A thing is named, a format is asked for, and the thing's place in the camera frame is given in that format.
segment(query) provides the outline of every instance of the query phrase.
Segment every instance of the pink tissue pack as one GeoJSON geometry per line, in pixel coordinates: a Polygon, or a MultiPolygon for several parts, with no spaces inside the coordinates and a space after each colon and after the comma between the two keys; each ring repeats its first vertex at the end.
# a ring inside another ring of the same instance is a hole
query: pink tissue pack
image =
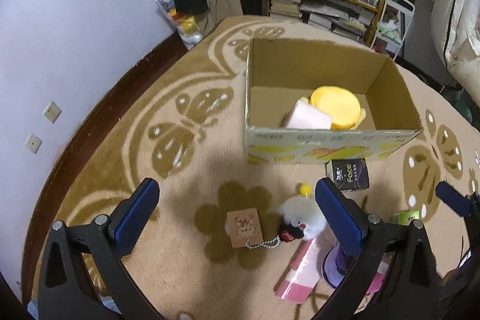
{"type": "Polygon", "coordinates": [[[285,301],[303,304],[320,280],[318,270],[319,240],[315,238],[302,244],[297,257],[290,264],[290,271],[282,281],[275,296],[285,301]]]}

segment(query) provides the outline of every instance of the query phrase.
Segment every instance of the white plush toy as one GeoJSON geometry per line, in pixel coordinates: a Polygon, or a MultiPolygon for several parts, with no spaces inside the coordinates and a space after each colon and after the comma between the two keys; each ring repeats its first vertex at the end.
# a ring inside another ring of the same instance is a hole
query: white plush toy
{"type": "Polygon", "coordinates": [[[320,235],[327,225],[316,201],[305,194],[287,199],[278,211],[283,216],[283,225],[278,233],[282,241],[312,240],[320,235]]]}

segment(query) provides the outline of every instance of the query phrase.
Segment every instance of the face tissue box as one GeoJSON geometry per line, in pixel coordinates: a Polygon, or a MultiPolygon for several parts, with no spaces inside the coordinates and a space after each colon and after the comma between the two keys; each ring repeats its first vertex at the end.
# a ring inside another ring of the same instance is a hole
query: face tissue box
{"type": "Polygon", "coordinates": [[[361,190],[370,186],[365,159],[330,160],[326,171],[340,191],[361,190]]]}

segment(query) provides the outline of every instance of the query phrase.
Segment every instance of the butterfly pattern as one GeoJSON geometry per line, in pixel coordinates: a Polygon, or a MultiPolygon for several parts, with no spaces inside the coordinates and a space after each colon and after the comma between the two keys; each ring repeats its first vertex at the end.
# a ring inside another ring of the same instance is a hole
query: butterfly pattern
{"type": "Polygon", "coordinates": [[[428,133],[418,139],[423,143],[409,148],[403,162],[405,200],[412,210],[419,210],[423,221],[433,217],[439,206],[435,194],[438,183],[445,180],[446,172],[455,179],[462,178],[463,159],[457,137],[442,124],[437,126],[434,114],[425,113],[428,133]]]}
{"type": "Polygon", "coordinates": [[[216,116],[229,106],[232,99],[231,87],[210,88],[193,99],[182,93],[175,100],[182,116],[179,123],[164,122],[148,129],[148,137],[156,141],[152,165],[163,179],[178,174],[189,165],[195,145],[205,141],[206,130],[218,124],[216,116]]]}
{"type": "Polygon", "coordinates": [[[250,37],[260,37],[260,38],[274,38],[281,36],[285,33],[285,29],[279,26],[263,26],[261,28],[257,28],[254,31],[251,29],[245,29],[242,31],[243,34],[248,36],[248,39],[238,39],[229,41],[229,46],[234,46],[234,53],[236,57],[244,62],[247,61],[248,51],[250,48],[250,37]]]}

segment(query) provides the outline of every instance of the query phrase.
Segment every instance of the blue gripper pad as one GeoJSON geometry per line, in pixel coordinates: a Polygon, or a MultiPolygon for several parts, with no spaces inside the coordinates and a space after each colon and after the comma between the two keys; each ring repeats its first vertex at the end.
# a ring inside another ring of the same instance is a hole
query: blue gripper pad
{"type": "Polygon", "coordinates": [[[117,258],[133,251],[159,199],[157,181],[145,178],[131,197],[121,201],[112,212],[108,232],[117,258]]]}
{"type": "Polygon", "coordinates": [[[315,201],[343,251],[358,258],[363,249],[363,239],[368,234],[362,210],[353,200],[345,198],[330,178],[317,182],[315,201]]]}
{"type": "Polygon", "coordinates": [[[471,215],[471,204],[468,199],[456,191],[446,182],[440,182],[435,193],[445,204],[447,204],[460,217],[471,215]]]}

